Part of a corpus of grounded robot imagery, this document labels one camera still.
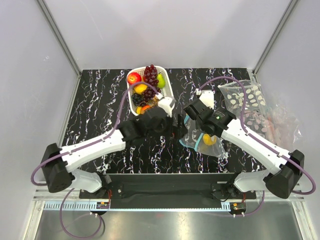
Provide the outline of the yellow pear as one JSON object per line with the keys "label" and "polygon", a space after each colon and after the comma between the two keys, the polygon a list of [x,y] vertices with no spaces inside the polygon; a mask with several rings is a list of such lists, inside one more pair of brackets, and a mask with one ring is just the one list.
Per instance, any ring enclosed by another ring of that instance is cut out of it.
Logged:
{"label": "yellow pear", "polygon": [[202,139],[203,139],[204,144],[207,146],[215,145],[217,142],[217,137],[215,135],[210,136],[207,133],[203,135]]}

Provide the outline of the clear zip top bag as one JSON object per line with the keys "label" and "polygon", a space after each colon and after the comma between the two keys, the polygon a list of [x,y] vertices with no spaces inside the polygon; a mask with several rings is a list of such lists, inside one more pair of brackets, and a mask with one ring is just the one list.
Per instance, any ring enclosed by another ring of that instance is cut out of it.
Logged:
{"label": "clear zip top bag", "polygon": [[182,146],[191,148],[194,151],[207,156],[216,158],[227,156],[222,140],[219,137],[216,136],[217,141],[214,145],[204,144],[203,135],[205,133],[202,130],[196,129],[195,122],[188,115],[184,118],[184,125],[187,128],[187,134],[179,140]]}

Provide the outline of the red grape bunch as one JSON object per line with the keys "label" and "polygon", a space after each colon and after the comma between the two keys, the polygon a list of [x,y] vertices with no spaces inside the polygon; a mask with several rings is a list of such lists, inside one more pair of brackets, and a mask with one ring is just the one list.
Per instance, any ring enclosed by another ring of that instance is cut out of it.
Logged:
{"label": "red grape bunch", "polygon": [[[157,75],[158,70],[157,68],[151,64],[150,66],[146,66],[144,73],[143,73],[143,80],[145,83],[153,86],[158,93],[161,93],[161,89],[157,87],[158,81],[157,81]],[[147,87],[147,89],[142,93],[144,100],[147,102],[151,100],[153,97],[155,97],[156,93],[153,91],[151,87]]]}

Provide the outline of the red apple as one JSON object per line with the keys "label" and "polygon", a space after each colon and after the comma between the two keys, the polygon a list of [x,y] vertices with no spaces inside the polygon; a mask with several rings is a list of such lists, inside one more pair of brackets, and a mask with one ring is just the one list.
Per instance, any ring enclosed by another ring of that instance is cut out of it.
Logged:
{"label": "red apple", "polygon": [[139,73],[137,72],[131,72],[128,74],[127,76],[127,83],[129,85],[133,85],[135,83],[141,82],[142,81],[142,77]]}

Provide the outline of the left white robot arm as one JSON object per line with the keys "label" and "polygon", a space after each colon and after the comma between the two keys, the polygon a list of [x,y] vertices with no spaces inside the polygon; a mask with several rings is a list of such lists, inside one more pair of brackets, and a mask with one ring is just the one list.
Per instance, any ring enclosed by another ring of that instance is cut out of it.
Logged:
{"label": "left white robot arm", "polygon": [[108,193],[107,180],[96,172],[80,170],[82,165],[101,156],[139,145],[148,137],[161,136],[180,140],[187,132],[181,114],[177,116],[177,124],[174,124],[174,119],[164,109],[154,107],[142,115],[121,122],[107,133],[81,143],[61,148],[55,143],[50,144],[46,147],[40,164],[45,186],[50,193],[74,188],[103,198]]}

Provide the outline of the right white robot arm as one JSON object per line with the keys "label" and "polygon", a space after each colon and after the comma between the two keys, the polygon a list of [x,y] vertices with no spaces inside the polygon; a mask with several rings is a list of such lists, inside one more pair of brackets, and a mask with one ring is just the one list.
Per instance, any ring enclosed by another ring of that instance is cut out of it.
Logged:
{"label": "right white robot arm", "polygon": [[205,134],[238,146],[265,167],[263,171],[235,174],[222,192],[227,191],[235,199],[249,191],[269,191],[281,199],[290,196],[302,176],[302,152],[289,152],[273,144],[246,127],[233,113],[224,108],[213,110],[198,98],[183,110]]}

